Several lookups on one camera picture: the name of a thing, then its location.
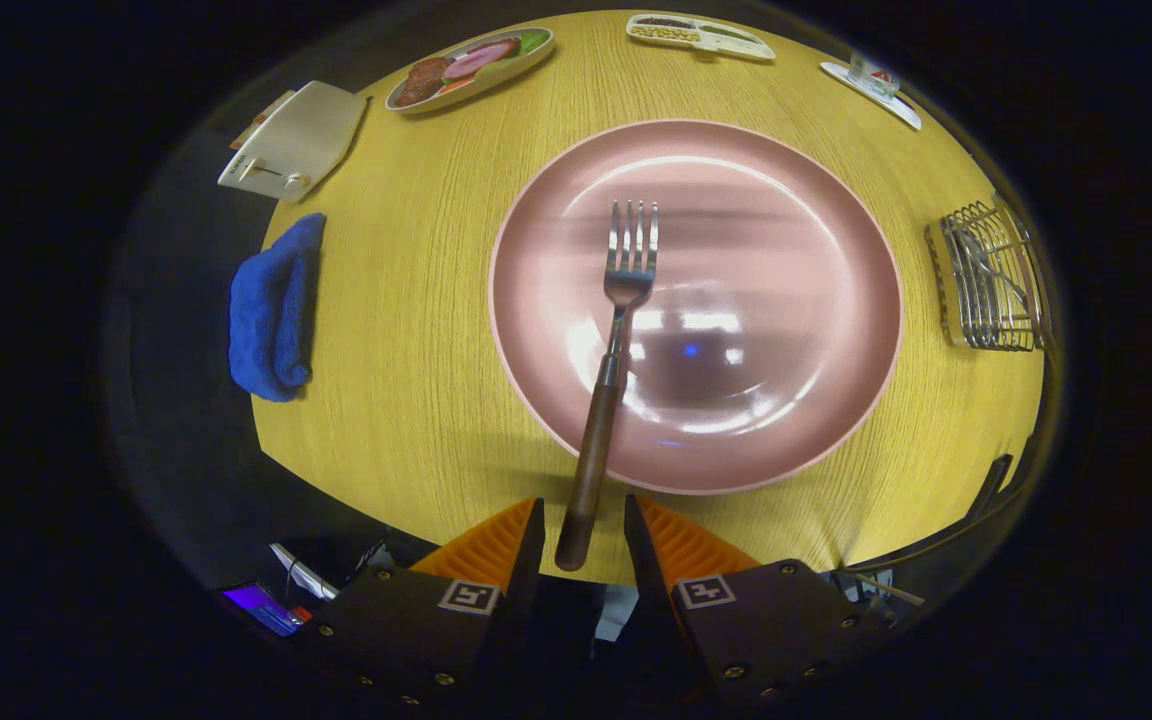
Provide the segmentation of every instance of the wire basket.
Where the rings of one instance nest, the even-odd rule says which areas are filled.
[[[1043,347],[1043,274],[1024,225],[1000,196],[993,204],[973,202],[924,232],[941,324],[955,346],[1032,351]]]

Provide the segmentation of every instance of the fork tines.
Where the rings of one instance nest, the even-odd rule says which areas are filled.
[[[612,202],[612,233],[607,242],[607,271],[653,275],[655,273],[657,237],[658,237],[658,210],[657,204],[652,204],[652,225],[647,232],[647,247],[644,258],[643,252],[643,200],[637,200],[639,207],[634,211],[635,200],[626,200],[626,223],[623,234],[621,232],[621,211],[617,202]]]

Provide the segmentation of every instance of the yellow wooden table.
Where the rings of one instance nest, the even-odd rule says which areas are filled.
[[[526,180],[573,143],[637,120],[696,118],[786,142],[849,184],[895,251],[905,334],[877,410],[819,464],[737,495],[647,494],[755,559],[820,570],[963,518],[990,462],[1020,455],[1043,384],[1041,351],[960,350],[940,327],[923,227],[986,200],[992,185],[925,111],[915,131],[820,70],[835,58],[756,28],[773,63],[641,44],[626,36],[631,14],[532,20],[556,33],[552,56],[427,115],[384,107],[406,68],[362,90],[376,100],[348,156],[300,204],[280,202],[266,233],[268,247],[306,213],[328,218],[314,377],[288,404],[253,397],[262,449],[435,543],[543,497],[541,571],[560,574],[553,548],[576,458],[526,414],[497,357],[486,305],[495,233]],[[632,583],[630,491],[604,484],[589,561],[571,577]]]

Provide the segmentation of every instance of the metal fork neck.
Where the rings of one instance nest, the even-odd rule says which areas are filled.
[[[612,338],[607,341],[607,355],[602,356],[602,363],[598,366],[598,384],[600,386],[620,386],[621,379],[621,355],[622,336],[626,333],[626,317],[628,306],[616,305],[612,313]]]

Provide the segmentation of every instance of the plate rim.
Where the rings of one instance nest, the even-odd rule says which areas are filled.
[[[829,447],[824,448],[824,450],[820,450],[819,454],[814,455],[811,460],[803,462],[803,464],[799,464],[794,470],[788,471],[788,473],[774,475],[774,477],[768,479],[761,479],[755,483],[742,484],[742,486],[730,487],[730,488],[672,488],[672,487],[658,486],[658,484],[654,483],[628,478],[622,473],[616,473],[616,471],[612,471],[611,468],[608,468],[607,471],[605,471],[607,477],[621,480],[622,483],[630,484],[630,486],[639,488],[650,488],[650,491],[664,492],[667,493],[667,495],[688,495],[688,497],[733,495],[733,493],[746,492],[751,491],[751,488],[767,487],[771,486],[771,484],[790,479],[791,477],[794,477],[794,475],[803,473],[804,470],[812,468],[812,465],[818,464],[818,462],[825,460],[829,455],[833,455],[833,452],[838,450],[838,447],[842,446],[842,444],[846,442],[847,439],[850,439],[851,435],[856,433],[856,430],[859,430],[861,425],[865,424],[865,420],[869,420],[869,416],[873,415],[874,409],[878,407],[878,402],[881,402],[882,396],[887,395],[887,387],[890,386],[892,376],[895,374],[896,372],[896,359],[899,359],[900,357],[901,346],[902,343],[904,343],[905,340],[905,287],[904,283],[901,282],[900,266],[896,264],[896,255],[895,252],[892,251],[890,241],[887,240],[887,233],[882,232],[882,226],[878,222],[878,218],[876,218],[872,211],[869,210],[867,205],[864,204],[864,200],[861,200],[861,197],[856,195],[854,190],[851,190],[851,187],[846,182],[842,182],[841,177],[836,176],[836,174],[831,172],[829,168],[824,167],[823,164],[819,164],[817,159],[812,158],[812,156],[806,154],[806,152],[801,151],[793,145],[788,145],[788,143],[786,142],[776,141],[776,138],[765,135],[765,132],[755,131],[755,129],[749,129],[733,123],[717,122],[715,120],[699,120],[695,118],[659,118],[652,120],[637,120],[637,122],[624,123],[620,126],[614,126],[612,128],[602,129],[602,131],[594,132],[594,135],[589,135],[584,138],[581,138],[581,141],[576,141],[570,146],[566,147],[562,152],[559,152],[559,154],[553,156],[553,158],[551,158],[545,165],[541,165],[540,169],[536,170],[536,173],[532,174],[532,176],[526,180],[526,183],[521,188],[521,190],[518,190],[515,194],[515,196],[513,196],[513,200],[509,202],[509,210],[507,211],[506,214],[503,214],[503,219],[500,220],[500,227],[497,229],[495,242],[493,242],[492,245],[492,258],[490,258],[488,260],[488,323],[490,325],[492,325],[492,342],[497,348],[497,357],[500,359],[500,364],[503,365],[503,373],[506,374],[506,378],[509,381],[509,386],[513,387],[513,393],[515,393],[515,396],[517,396],[517,399],[522,401],[522,404],[526,408],[526,412],[531,415],[531,418],[535,419],[536,423],[540,424],[540,427],[545,430],[545,433],[547,433],[550,438],[553,438],[559,446],[563,447],[563,450],[567,450],[568,454],[571,454],[573,456],[579,456],[579,448],[573,447],[571,444],[568,444],[566,439],[559,435],[558,432],[554,432],[554,429],[551,427],[550,424],[544,418],[541,418],[538,411],[536,411],[535,406],[531,404],[531,401],[526,400],[525,393],[522,392],[521,387],[518,387],[516,374],[513,373],[511,366],[509,366],[509,361],[506,357],[505,348],[500,344],[500,332],[499,332],[499,325],[497,323],[495,294],[493,293],[495,288],[497,258],[500,255],[500,241],[502,241],[505,237],[505,229],[508,227],[509,220],[511,220],[513,218],[513,213],[515,213],[515,210],[518,209],[518,200],[522,200],[522,197],[526,196],[526,191],[531,190],[531,185],[535,184],[535,182],[538,181],[540,176],[544,176],[545,172],[547,172],[550,167],[552,167],[552,165],[566,158],[577,147],[582,147],[586,145],[586,143],[593,142],[596,141],[596,138],[602,137],[604,135],[611,135],[612,132],[621,132],[624,131],[627,128],[632,128],[636,126],[653,126],[661,123],[687,123],[696,126],[715,126],[728,129],[736,129],[736,131],[750,132],[750,135],[763,137],[764,141],[774,142],[778,145],[786,147],[791,152],[795,152],[795,154],[797,156],[803,156],[804,159],[809,160],[811,164],[814,165],[814,167],[826,173],[827,176],[835,179],[835,182],[838,182],[842,188],[844,188],[844,190],[847,190],[847,195],[850,195],[851,199],[856,200],[856,205],[859,205],[861,210],[864,210],[865,217],[869,218],[869,221],[873,223],[874,228],[877,228],[878,230],[878,238],[882,241],[882,250],[887,251],[887,260],[890,262],[892,276],[896,279],[896,342],[892,347],[890,363],[887,364],[887,372],[884,373],[882,376],[882,382],[879,384],[878,392],[874,393],[873,400],[869,402],[867,407],[865,407],[864,414],[861,414],[859,418],[856,419],[856,422],[852,423],[852,425],[849,429],[847,429],[847,432],[842,433],[841,437],[839,437],[835,442],[829,445]]]

